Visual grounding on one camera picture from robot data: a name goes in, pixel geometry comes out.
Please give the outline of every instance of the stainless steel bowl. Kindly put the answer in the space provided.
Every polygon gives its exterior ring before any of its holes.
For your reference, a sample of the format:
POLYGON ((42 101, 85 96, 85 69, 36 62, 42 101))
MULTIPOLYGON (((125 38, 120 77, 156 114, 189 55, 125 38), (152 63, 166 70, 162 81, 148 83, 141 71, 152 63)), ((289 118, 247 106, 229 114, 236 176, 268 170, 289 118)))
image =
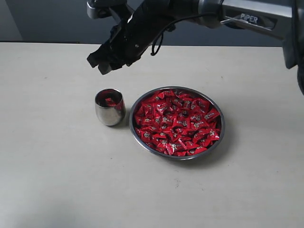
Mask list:
POLYGON ((148 150, 151 153, 154 153, 156 155, 160 155, 163 156, 165 158, 168 159, 173 159, 173 160, 189 160, 189 159, 194 159, 194 158, 198 158, 200 156, 204 156, 209 154, 214 148, 216 148, 218 146, 218 144, 222 141, 223 137, 224 137, 224 133, 225 133, 225 120, 224 120, 224 115, 222 113, 222 111, 220 110, 220 108, 217 106, 217 104, 212 101, 209 97, 207 97, 206 95, 193 90, 193 89, 189 89, 189 88, 185 88, 185 87, 179 87, 179 86, 168 86, 168 87, 162 87, 162 88, 157 88, 154 90, 151 90, 147 93, 145 93, 144 95, 142 95, 140 98, 138 98, 138 100, 134 103, 134 105, 132 106, 131 110, 130 110, 130 117, 129 117, 129 126, 131 129, 131 132, 133 134, 133 136, 135 137, 135 139, 137 140, 137 142, 146 150, 148 150), (206 151, 202 152, 202 153, 198 153, 195 154, 193 156, 185 156, 185 157, 178 157, 178 156, 171 156, 171 155, 166 155, 163 153, 160 153, 152 148, 150 148, 149 146, 147 146, 137 135, 136 131, 135 131, 135 126, 136 126, 136 121, 134 119, 134 114, 138 111, 138 109, 140 108, 141 102, 143 100, 145 100, 146 98, 152 96, 155 92, 157 91, 165 91, 168 89, 172 89, 174 92, 176 93, 189 93, 191 94, 193 97, 200 97, 203 99, 206 99, 208 101, 210 101, 212 103, 212 105, 218 110, 218 112, 220 113, 220 116, 217 117, 217 121, 219 124, 219 127, 221 128, 221 132, 219 135, 219 140, 217 140, 211 147, 209 147, 206 151))

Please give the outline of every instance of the metal cup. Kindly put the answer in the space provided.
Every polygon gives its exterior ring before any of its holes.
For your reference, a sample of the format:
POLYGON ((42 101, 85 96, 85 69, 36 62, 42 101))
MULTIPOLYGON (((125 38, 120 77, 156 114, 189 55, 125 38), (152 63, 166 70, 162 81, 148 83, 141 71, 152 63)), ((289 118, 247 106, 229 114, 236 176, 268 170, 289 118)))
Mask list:
POLYGON ((125 116, 123 95, 116 89, 100 91, 95 97, 95 110, 99 121, 104 125, 114 126, 119 124, 125 116), (105 101, 107 98, 111 98, 116 105, 107 106, 105 101))

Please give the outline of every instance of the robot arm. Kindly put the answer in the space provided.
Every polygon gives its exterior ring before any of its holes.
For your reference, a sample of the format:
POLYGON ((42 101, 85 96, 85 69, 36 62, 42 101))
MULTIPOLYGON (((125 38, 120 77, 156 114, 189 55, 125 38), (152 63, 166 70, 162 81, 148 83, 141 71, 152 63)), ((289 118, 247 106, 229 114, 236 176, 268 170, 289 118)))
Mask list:
POLYGON ((87 58, 103 75, 139 60, 164 31, 184 19, 211 29, 225 24, 274 37, 282 41, 287 68, 303 62, 303 0, 144 0, 135 11, 127 0, 90 0, 87 13, 93 19, 113 16, 118 23, 87 58))

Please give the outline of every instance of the gray wall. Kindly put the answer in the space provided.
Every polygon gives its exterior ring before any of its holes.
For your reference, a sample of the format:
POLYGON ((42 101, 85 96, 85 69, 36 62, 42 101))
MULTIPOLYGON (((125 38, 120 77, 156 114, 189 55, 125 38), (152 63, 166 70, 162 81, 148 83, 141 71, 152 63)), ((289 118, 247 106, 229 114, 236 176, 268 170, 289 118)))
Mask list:
POLYGON ((5 0, 0 0, 0 40, 22 40, 5 0))
MULTIPOLYGON (((142 0, 129 0, 137 8, 142 0)), ((91 20, 86 0, 7 0, 9 9, 25 41, 80 42, 100 44, 109 37, 112 18, 91 20)), ((280 46, 280 42, 251 31, 227 27, 208 29, 181 22, 173 33, 165 34, 165 45, 280 46)))

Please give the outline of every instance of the black cable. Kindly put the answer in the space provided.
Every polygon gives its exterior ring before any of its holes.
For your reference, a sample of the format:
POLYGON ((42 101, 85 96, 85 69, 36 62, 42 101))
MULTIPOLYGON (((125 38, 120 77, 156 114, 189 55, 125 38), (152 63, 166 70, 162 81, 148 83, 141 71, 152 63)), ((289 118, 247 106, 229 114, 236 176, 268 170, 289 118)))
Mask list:
POLYGON ((302 60, 299 45, 299 15, 296 0, 292 0, 292 42, 296 63, 298 65, 298 84, 302 94, 304 95, 304 61, 302 60))
POLYGON ((152 50, 151 50, 151 55, 152 56, 155 56, 159 50, 161 49, 161 46, 162 46, 162 41, 163 41, 163 34, 164 32, 169 28, 171 27, 172 25, 175 25, 176 23, 180 22, 180 21, 183 21, 183 20, 189 20, 189 19, 194 19, 194 18, 200 18, 200 17, 204 17, 204 16, 216 16, 215 13, 202 13, 202 14, 198 14, 198 15, 195 15, 195 16, 190 16, 190 17, 185 17, 185 18, 181 18, 181 19, 177 19, 177 20, 174 20, 173 22, 171 22, 170 24, 168 24, 165 28, 163 28, 162 31, 160 31, 160 33, 157 35, 157 37, 155 38, 155 40, 153 41, 152 43, 152 50), (160 44, 158 45, 156 51, 155 51, 155 45, 156 45, 156 42, 158 41, 158 39, 161 37, 161 40, 160 40, 160 44))

